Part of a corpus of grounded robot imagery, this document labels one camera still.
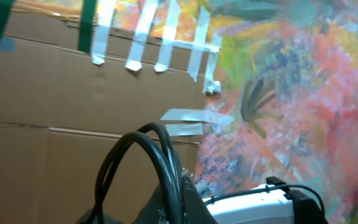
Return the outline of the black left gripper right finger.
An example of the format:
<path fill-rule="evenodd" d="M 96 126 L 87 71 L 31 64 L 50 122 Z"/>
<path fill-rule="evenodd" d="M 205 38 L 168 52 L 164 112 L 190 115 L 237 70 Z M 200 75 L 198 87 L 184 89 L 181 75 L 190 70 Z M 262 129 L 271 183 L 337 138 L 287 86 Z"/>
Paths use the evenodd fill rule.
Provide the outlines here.
<path fill-rule="evenodd" d="M 187 224 L 218 224 L 206 208 L 195 185 L 189 176 L 182 177 L 183 203 L 186 212 Z"/>

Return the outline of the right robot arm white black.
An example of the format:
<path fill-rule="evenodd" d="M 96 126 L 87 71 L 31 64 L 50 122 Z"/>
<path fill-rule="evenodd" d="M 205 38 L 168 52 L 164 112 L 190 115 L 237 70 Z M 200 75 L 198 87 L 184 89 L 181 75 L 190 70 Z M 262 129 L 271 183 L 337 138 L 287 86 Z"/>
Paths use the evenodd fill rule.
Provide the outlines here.
<path fill-rule="evenodd" d="M 323 200 L 315 190 L 274 176 L 256 188 L 203 202 L 223 224 L 328 224 Z"/>

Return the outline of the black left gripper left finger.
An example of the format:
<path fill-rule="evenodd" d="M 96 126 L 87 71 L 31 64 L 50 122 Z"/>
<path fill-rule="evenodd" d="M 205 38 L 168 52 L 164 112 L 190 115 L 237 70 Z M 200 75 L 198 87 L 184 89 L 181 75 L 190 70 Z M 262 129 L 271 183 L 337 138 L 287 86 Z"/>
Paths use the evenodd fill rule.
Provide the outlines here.
<path fill-rule="evenodd" d="M 160 185 L 156 186 L 146 205 L 140 210 L 133 224 L 167 224 L 164 197 Z"/>

